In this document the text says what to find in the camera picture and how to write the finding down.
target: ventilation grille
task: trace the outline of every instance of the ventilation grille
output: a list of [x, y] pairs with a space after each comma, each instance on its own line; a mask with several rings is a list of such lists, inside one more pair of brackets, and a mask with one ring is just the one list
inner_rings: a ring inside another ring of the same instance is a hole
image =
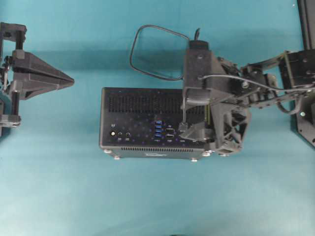
[[[149, 114], [182, 114], [181, 97], [140, 97], [111, 96], [108, 98], [109, 112], [149, 113]], [[204, 107], [198, 106], [187, 111], [187, 114], [202, 115]]]
[[193, 152], [186, 148], [158, 148], [158, 147], [122, 147], [124, 151], [169, 151], [169, 152]]

